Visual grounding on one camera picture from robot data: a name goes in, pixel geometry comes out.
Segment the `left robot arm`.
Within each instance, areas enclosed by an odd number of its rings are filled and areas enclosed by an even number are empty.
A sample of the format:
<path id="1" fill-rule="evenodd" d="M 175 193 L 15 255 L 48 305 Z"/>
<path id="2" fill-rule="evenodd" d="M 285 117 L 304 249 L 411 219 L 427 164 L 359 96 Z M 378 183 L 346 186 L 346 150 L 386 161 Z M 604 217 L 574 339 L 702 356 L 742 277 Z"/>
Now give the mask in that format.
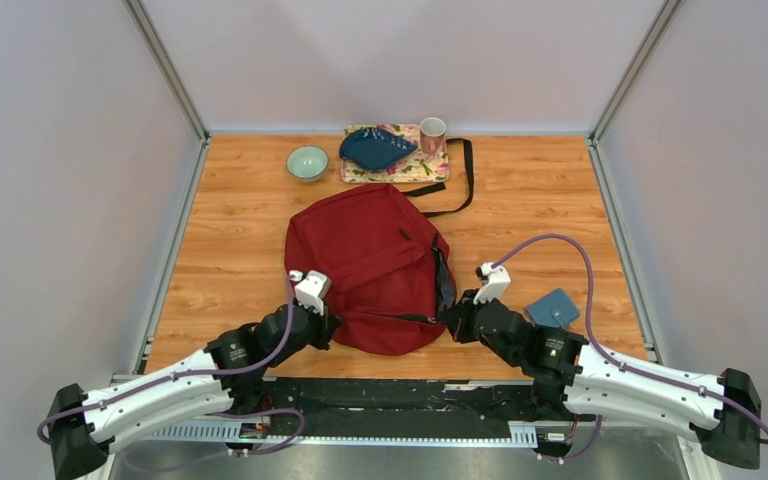
<path id="1" fill-rule="evenodd" d="M 109 455 L 192 417 L 225 415 L 232 408 L 256 413 L 266 398 L 265 371 L 307 346 L 328 349 L 341 324 L 327 308 L 291 301 L 152 374 L 99 390 L 86 391 L 76 383 L 60 388 L 38 427 L 55 477 L 90 474 Z"/>

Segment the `blue wallet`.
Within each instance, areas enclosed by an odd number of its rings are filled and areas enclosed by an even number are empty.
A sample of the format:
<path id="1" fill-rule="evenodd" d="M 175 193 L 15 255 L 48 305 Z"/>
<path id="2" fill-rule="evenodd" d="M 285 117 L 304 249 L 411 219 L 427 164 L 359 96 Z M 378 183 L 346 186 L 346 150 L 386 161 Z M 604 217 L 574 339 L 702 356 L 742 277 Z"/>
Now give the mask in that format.
<path id="1" fill-rule="evenodd" d="M 535 325 L 566 329 L 581 315 L 567 292 L 556 288 L 525 308 L 525 314 Z"/>

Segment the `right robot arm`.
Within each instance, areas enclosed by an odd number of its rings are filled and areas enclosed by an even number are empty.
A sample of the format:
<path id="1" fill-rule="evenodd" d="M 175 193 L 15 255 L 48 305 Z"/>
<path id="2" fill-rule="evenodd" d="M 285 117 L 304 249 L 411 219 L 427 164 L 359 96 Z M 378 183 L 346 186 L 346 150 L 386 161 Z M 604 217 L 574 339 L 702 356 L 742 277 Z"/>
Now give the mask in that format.
<path id="1" fill-rule="evenodd" d="M 598 347 L 568 330 L 535 325 L 499 300 L 473 291 L 438 320 L 458 343 L 479 342 L 533 379 L 530 404 L 542 418 L 563 411 L 658 427 L 700 444 L 737 468 L 760 467 L 761 400 L 749 374 L 701 374 Z"/>

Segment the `red backpack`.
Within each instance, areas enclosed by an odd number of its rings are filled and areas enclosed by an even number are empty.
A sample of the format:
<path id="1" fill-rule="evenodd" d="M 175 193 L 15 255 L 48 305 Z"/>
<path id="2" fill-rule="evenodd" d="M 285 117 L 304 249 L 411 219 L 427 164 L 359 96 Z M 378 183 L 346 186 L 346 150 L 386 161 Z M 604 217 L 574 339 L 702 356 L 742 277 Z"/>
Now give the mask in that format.
<path id="1" fill-rule="evenodd" d="M 330 279 L 326 302 L 342 320 L 337 343 L 399 356 L 444 333 L 440 317 L 457 300 L 450 246 L 431 221 L 436 212 L 411 201 L 444 188 L 442 181 L 408 191 L 363 184 L 290 218 L 284 265 Z"/>

